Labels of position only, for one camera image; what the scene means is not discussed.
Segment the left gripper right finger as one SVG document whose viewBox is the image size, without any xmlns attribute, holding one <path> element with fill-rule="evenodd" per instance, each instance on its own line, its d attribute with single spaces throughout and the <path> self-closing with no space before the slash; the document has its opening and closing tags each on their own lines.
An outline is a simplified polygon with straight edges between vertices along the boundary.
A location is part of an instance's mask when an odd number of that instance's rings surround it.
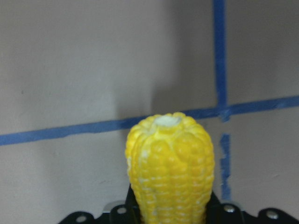
<svg viewBox="0 0 299 224">
<path fill-rule="evenodd" d="M 206 224 L 244 224 L 241 210 L 232 203 L 221 203 L 214 192 L 206 205 Z"/>
</svg>

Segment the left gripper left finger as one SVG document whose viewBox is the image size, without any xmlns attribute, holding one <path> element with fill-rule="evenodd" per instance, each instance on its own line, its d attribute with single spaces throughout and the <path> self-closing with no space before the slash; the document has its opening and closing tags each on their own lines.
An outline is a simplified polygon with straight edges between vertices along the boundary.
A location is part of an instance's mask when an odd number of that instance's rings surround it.
<svg viewBox="0 0 299 224">
<path fill-rule="evenodd" d="M 108 216 L 109 224 L 142 224 L 139 205 L 130 186 L 125 201 L 107 204 L 103 214 Z"/>
</svg>

